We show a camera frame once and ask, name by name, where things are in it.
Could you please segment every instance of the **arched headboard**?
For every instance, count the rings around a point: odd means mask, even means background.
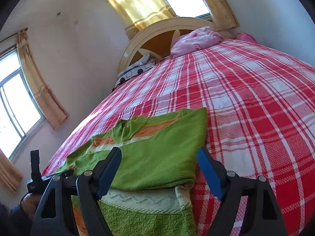
[[[156,57],[156,62],[170,55],[173,40],[201,27],[211,27],[214,24],[200,18],[176,17],[168,18],[146,27],[140,31],[128,44],[119,62],[118,73],[130,64],[136,62],[142,55],[150,52]],[[222,37],[234,39],[227,31],[218,31]]]

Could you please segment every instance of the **sunlit curtain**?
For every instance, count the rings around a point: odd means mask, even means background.
[[[216,30],[239,27],[239,22],[226,0],[204,0],[208,6]]]
[[[10,193],[15,193],[20,182],[22,180],[22,174],[19,170],[10,162],[10,160],[4,155],[0,149],[0,183]]]
[[[108,2],[127,26],[125,31],[129,39],[152,23],[176,16],[165,0],[108,0]]]
[[[27,32],[18,32],[18,54],[22,70],[33,96],[53,129],[58,128],[69,114],[62,107],[40,74],[27,41]]]

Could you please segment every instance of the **hand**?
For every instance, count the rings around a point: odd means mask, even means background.
[[[33,194],[27,194],[21,204],[24,212],[28,215],[29,219],[33,220],[38,204],[42,198],[42,195],[33,195]]]

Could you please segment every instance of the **bedspread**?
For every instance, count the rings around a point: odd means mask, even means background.
[[[239,176],[266,176],[288,234],[297,235],[315,211],[314,102],[313,67],[258,44],[224,40],[163,60],[117,88],[73,131],[44,174],[119,119],[206,107],[211,155]],[[220,202],[200,169],[196,175],[191,198],[197,235],[205,235]],[[232,235],[238,235],[245,207],[243,197]]]

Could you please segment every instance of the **metal screw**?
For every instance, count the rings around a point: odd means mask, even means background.
[[[83,173],[85,176],[91,176],[93,174],[93,171],[92,170],[86,170],[84,171]]]
[[[267,180],[264,176],[259,176],[258,179],[262,182],[266,182]]]
[[[235,172],[233,170],[229,170],[227,173],[226,173],[228,176],[230,177],[235,177]]]
[[[54,181],[58,181],[60,179],[60,176],[59,175],[55,175],[54,177],[53,177],[53,180]]]

